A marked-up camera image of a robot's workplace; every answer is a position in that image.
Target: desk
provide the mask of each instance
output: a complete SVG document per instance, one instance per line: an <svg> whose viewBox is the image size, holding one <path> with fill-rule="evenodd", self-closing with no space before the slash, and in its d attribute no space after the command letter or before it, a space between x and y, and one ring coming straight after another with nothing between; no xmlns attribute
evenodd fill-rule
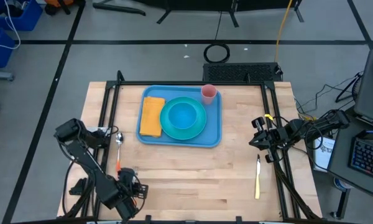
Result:
<svg viewBox="0 0 373 224"><path fill-rule="evenodd" d="M297 118L291 84L275 83L280 114ZM105 82L91 82L81 120L86 127L98 124ZM255 129L251 120L264 115L259 86L218 86L223 98L223 138L212 149L145 145L136 138L136 126L142 92L146 86L121 86L114 125L124 134L121 147L123 167L138 171L143 184L149 185L144 209L135 220L152 215L153 220L244 221L281 220L274 167L264 160L266 151L249 146ZM297 147L304 149L302 142ZM254 199L257 153L263 158L260 175L260 199ZM116 176L117 145L112 138L109 150L109 175ZM307 156L289 151L297 192L321 217L321 210ZM73 166L67 188L86 177L80 166ZM288 215L293 216L290 195L285 188ZM69 210L78 196L66 195ZM58 215L63 215L61 206ZM116 210L101 206L100 220L118 220Z"/></svg>

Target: teal plate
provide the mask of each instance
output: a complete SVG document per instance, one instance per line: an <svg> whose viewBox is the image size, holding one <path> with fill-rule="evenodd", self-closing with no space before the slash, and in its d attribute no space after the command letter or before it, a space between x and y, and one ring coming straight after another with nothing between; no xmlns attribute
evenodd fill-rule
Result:
<svg viewBox="0 0 373 224"><path fill-rule="evenodd" d="M191 119L192 121L191 125L187 128L177 128L177 125L173 124L169 118L171 110L173 110L171 113L176 113L176 111L174 111L174 108L177 108L177 110L181 110L179 108L182 108L182 106L176 106L181 104L190 105L196 111L196 114L191 113L192 118L185 117L186 120ZM179 112L183 116L188 116L188 113L186 111ZM206 119L206 110L203 105L189 97L178 97L170 100L164 105L162 111L160 112L160 125L163 131L171 138L177 140L188 140L199 135L206 126Z"/></svg>

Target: teal bowl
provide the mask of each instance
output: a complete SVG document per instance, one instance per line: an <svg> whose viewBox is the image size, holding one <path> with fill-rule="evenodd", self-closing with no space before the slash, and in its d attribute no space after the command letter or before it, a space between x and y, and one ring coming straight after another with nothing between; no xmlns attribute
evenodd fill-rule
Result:
<svg viewBox="0 0 373 224"><path fill-rule="evenodd" d="M189 97L170 100L160 112L160 125L164 133L177 140L196 137L204 130L206 121L203 105Z"/></svg>

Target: computer keyboard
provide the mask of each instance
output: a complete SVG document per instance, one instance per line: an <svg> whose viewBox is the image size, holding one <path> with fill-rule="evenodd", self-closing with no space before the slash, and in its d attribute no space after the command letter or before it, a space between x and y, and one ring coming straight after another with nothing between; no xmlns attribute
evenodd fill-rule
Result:
<svg viewBox="0 0 373 224"><path fill-rule="evenodd" d="M351 146L349 165L373 177L373 145L364 142L362 139L355 138Z"/></svg>

